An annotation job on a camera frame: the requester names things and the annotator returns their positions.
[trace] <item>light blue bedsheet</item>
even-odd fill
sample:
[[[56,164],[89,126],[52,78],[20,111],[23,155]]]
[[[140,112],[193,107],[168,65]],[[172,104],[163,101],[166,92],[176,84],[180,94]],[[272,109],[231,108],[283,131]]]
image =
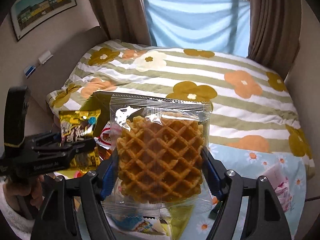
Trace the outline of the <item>light blue bedsheet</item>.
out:
[[[265,165],[262,165],[262,162],[267,162],[268,166],[272,166],[279,162],[279,158],[284,159],[285,162],[282,164],[282,171],[289,180],[289,189],[292,194],[291,208],[285,213],[285,216],[293,239],[298,229],[306,196],[306,172],[302,159],[289,154],[282,154],[279,156],[276,154],[255,152],[257,159],[252,161],[248,156],[248,150],[217,144],[209,144],[209,147],[213,157],[222,161],[227,169],[233,169],[241,176],[252,179],[257,178],[265,171]],[[247,205],[248,197],[244,197],[242,199],[241,210],[233,240],[238,240],[241,237]],[[205,240],[214,223],[214,220],[208,218],[209,213],[210,212],[193,214],[180,239]]]
[[[250,2],[245,0],[144,0],[152,45],[247,57]]]

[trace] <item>gold snack package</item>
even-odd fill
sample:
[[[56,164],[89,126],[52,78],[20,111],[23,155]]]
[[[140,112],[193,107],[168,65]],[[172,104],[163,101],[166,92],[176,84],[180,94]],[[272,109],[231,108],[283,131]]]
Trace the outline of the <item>gold snack package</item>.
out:
[[[101,110],[60,111],[61,145],[93,138]],[[98,148],[87,154],[77,154],[70,162],[70,169],[79,169],[82,173],[95,170],[100,164]]]

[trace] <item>painting of building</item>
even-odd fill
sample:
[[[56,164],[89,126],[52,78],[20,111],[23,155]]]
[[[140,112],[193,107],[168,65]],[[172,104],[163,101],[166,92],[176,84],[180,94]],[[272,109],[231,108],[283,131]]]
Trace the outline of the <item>painting of building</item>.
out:
[[[11,10],[17,38],[49,17],[75,5],[75,0],[17,0]]]

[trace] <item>striped bedding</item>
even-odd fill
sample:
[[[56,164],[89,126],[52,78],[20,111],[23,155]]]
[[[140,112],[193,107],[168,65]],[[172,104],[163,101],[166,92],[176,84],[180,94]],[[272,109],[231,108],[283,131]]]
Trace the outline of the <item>striped bedding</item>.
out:
[[[310,147],[282,79],[252,60],[107,41],[84,54],[61,90],[50,93],[47,102],[58,115],[60,110],[78,110],[97,90],[210,100],[210,143],[279,156],[293,154],[303,159],[308,177],[314,174]]]

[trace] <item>white fuzzy sleeve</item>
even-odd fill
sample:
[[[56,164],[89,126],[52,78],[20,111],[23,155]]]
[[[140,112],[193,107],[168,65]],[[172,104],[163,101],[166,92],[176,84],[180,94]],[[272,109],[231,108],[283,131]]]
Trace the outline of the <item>white fuzzy sleeve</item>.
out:
[[[27,220],[17,214],[6,202],[0,181],[0,210],[15,234],[22,240],[30,240],[34,220]]]

